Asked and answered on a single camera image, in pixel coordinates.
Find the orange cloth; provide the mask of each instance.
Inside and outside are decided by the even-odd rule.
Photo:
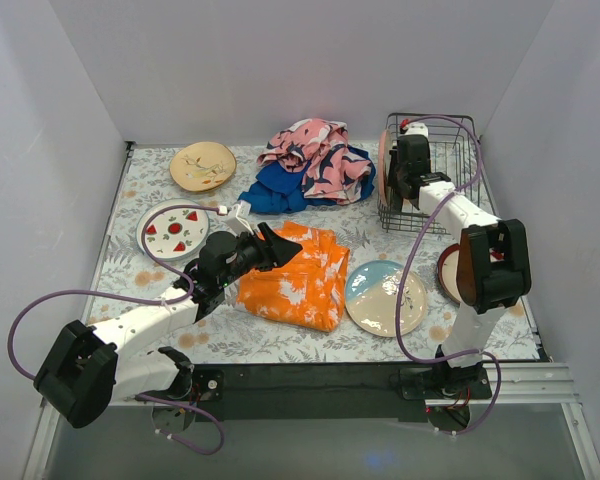
[[[344,311],[349,249],[336,244],[331,230],[285,222],[277,233],[302,251],[282,268],[243,276],[238,305],[269,320],[333,331]]]

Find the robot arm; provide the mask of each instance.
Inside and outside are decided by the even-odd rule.
[[[518,220],[503,221],[485,212],[456,192],[448,176],[431,172],[428,131],[423,124],[410,124],[392,153],[393,189],[420,211],[431,215],[453,194],[436,220],[460,244],[456,281],[462,302],[453,330],[437,356],[482,351],[505,308],[515,305],[531,288],[524,226]],[[492,263],[492,250],[501,253],[502,259]],[[450,377],[456,371],[462,378],[466,372],[461,370],[475,370],[481,362],[479,354],[463,355],[446,362],[445,374]],[[453,383],[453,379],[447,378],[445,383]]]
[[[191,389],[193,365],[171,347],[141,358],[131,357],[178,328],[201,320],[224,301],[224,289],[252,269],[284,266],[302,247],[279,237],[266,223],[254,232],[243,218],[248,204],[235,205],[225,222],[235,235],[214,232],[185,273],[193,280],[190,298],[177,304],[189,283],[179,278],[159,298],[158,306],[138,307],[114,319],[87,327],[75,320],[58,335],[34,379],[34,387],[80,428],[95,420],[113,400],[148,391],[182,398]]]

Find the gray floor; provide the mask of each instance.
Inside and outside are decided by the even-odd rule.
[[[225,428],[224,449],[203,457],[154,434],[150,407],[111,407],[84,429],[61,421],[46,478],[584,478],[557,404],[499,405],[456,439],[392,420],[230,421]],[[209,447],[217,439],[211,424],[185,436]]]

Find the cloth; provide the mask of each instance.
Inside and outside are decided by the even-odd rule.
[[[349,151],[362,158],[369,158],[369,153],[355,147]],[[240,194],[239,200],[251,204],[251,211],[255,213],[292,213],[301,212],[308,205],[336,205],[336,201],[327,198],[307,198],[302,193],[302,179],[309,168],[305,164],[304,170],[288,172],[279,162],[272,162],[265,166],[256,175],[256,182],[251,185],[248,192]],[[373,179],[376,167],[371,163],[371,172],[360,181],[360,198],[364,200],[373,192]]]
[[[236,307],[269,320],[333,331],[344,311],[349,249],[331,230],[285,222],[277,233],[302,245],[284,267],[240,279]]]
[[[258,157],[258,164],[278,162],[290,173],[306,168],[302,179],[305,198],[347,205],[360,200],[361,181],[373,168],[371,160],[358,155],[348,143],[346,123],[308,118],[278,132]]]

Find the gray wall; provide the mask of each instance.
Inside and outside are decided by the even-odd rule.
[[[9,326],[49,291],[88,287],[124,144],[47,0],[0,0],[0,479],[20,478],[40,396],[7,359]],[[34,310],[17,338],[37,371],[84,299]]]
[[[51,0],[127,140],[254,144],[306,116],[493,114],[553,0]]]
[[[600,455],[600,1],[555,3],[485,133],[501,213],[527,226],[530,300]]]

